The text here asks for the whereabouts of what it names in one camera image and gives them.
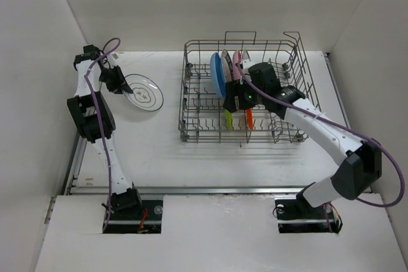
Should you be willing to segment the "white plate green rim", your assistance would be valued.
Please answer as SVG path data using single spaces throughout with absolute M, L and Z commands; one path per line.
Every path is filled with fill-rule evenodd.
M 139 74 L 129 74 L 125 76 L 125 81 L 131 93 L 123 92 L 123 94 L 134 107 L 147 112 L 155 112 L 163 107 L 163 92 L 150 78 Z

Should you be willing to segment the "blue plate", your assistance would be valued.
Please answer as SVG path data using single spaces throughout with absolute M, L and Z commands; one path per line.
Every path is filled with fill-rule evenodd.
M 213 53 L 210 58 L 210 76 L 215 93 L 220 99 L 226 98 L 225 81 L 222 77 L 221 58 L 217 52 Z

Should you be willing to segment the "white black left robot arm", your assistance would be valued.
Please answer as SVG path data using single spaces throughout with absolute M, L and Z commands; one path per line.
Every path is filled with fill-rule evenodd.
M 100 90 L 103 83 L 114 94 L 130 94 L 131 88 L 118 65 L 104 66 L 104 60 L 109 55 L 109 52 L 94 45 L 87 45 L 83 47 L 82 54 L 75 56 L 73 65 L 78 84 L 74 96 L 67 100 L 67 105 L 78 133 L 93 145 L 108 172 L 108 201 L 104 205 L 105 209 L 114 215 L 134 219 L 142 213 L 142 200 L 115 152 L 115 120 Z

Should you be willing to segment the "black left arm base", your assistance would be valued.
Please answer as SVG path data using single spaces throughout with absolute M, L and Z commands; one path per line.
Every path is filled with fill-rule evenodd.
M 163 199 L 145 199 L 142 208 L 105 214 L 103 234 L 161 234 Z

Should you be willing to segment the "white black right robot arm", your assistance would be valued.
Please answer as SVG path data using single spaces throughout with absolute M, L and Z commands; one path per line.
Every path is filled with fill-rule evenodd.
M 224 71 L 224 107 L 231 113 L 262 105 L 314 140 L 339 167 L 313 182 L 296 196 L 294 207 L 303 217 L 338 198 L 358 199 L 382 175 L 379 145 L 332 122 L 306 95 L 292 85 L 283 86 L 267 62 L 235 61 Z

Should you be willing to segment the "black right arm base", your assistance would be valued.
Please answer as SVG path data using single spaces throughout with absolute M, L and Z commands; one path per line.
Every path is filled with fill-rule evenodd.
M 272 213 L 280 234 L 339 234 L 343 227 L 342 218 L 331 203 L 303 210 L 297 207 L 296 199 L 277 198 Z

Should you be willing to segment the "white plate dark patterned rim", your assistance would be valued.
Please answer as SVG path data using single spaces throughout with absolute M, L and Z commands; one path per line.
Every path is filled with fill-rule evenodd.
M 226 77 L 226 82 L 231 82 L 234 80 L 233 75 L 233 63 L 231 57 L 226 49 L 222 51 L 222 66 L 224 69 L 224 74 Z

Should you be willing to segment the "pink plate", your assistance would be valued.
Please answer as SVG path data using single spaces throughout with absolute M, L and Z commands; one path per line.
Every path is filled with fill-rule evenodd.
M 233 79 L 239 80 L 241 78 L 241 74 L 239 72 L 239 64 L 241 61 L 241 51 L 236 50 L 233 54 L 232 63 L 233 63 Z

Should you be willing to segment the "white plate orange sunburst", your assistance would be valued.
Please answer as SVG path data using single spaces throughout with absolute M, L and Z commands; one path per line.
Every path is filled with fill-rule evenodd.
M 241 53 L 241 59 L 250 58 L 250 55 L 246 49 L 244 49 Z

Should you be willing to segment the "aluminium front rail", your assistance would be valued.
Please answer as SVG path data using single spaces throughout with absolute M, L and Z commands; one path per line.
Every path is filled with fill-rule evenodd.
M 207 195 L 207 194 L 296 194 L 301 187 L 137 187 L 140 194 Z M 106 194 L 107 187 L 70 187 L 67 195 Z

